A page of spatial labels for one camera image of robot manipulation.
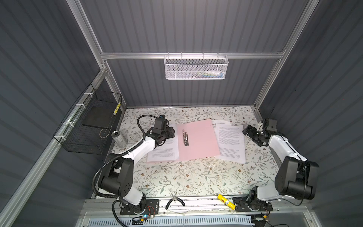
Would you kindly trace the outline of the pink file folder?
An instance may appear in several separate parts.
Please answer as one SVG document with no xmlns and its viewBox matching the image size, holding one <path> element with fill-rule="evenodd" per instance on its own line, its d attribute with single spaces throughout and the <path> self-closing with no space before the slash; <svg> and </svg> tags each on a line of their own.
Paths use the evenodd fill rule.
<svg viewBox="0 0 363 227">
<path fill-rule="evenodd" d="M 186 124 L 176 124 L 179 145 L 179 159 L 189 161 L 220 155 L 212 120 L 200 120 Z M 183 143 L 182 131 L 188 133 L 189 146 Z"/>
</svg>

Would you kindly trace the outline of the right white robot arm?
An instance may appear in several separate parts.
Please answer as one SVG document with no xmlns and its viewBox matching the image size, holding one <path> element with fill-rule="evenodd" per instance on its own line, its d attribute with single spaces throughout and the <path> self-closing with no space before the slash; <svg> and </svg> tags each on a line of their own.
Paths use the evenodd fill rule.
<svg viewBox="0 0 363 227">
<path fill-rule="evenodd" d="M 254 186 L 243 197 L 234 197 L 236 212 L 272 211 L 273 201 L 296 199 L 299 202 L 315 197 L 319 165 L 301 155 L 288 138 L 277 131 L 277 121 L 264 119 L 259 126 L 247 126 L 243 134 L 259 147 L 268 147 L 279 168 L 275 180 L 263 186 Z"/>
</svg>

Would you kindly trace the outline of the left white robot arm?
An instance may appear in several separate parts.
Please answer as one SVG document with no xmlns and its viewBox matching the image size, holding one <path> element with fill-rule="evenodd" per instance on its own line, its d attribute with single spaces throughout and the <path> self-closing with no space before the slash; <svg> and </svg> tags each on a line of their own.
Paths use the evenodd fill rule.
<svg viewBox="0 0 363 227">
<path fill-rule="evenodd" d="M 133 187 L 134 166 L 166 140 L 175 137 L 165 115 L 145 114 L 137 119 L 142 132 L 141 140 L 121 154 L 109 154 L 103 166 L 92 180 L 93 193 L 102 198 L 114 198 L 130 206 L 132 212 L 142 213 L 146 206 L 146 195 Z"/>
</svg>

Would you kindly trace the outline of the printed paper sheet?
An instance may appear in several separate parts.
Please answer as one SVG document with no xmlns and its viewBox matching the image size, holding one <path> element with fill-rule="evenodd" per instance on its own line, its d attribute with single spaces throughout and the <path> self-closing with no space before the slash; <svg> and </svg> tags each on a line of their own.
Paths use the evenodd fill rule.
<svg viewBox="0 0 363 227">
<path fill-rule="evenodd" d="M 213 126 L 216 126 L 217 124 L 231 125 L 231 123 L 229 121 L 226 121 L 226 120 L 212 120 L 212 125 Z"/>
<path fill-rule="evenodd" d="M 215 158 L 239 164 L 246 163 L 243 125 L 216 124 L 215 134 L 220 155 Z"/>
<path fill-rule="evenodd" d="M 157 147 L 153 151 L 147 154 L 147 162 L 164 162 L 164 161 L 177 161 L 179 159 L 179 145 L 177 126 L 171 125 L 175 130 L 175 136 L 170 139 L 166 139 L 162 146 Z"/>
</svg>

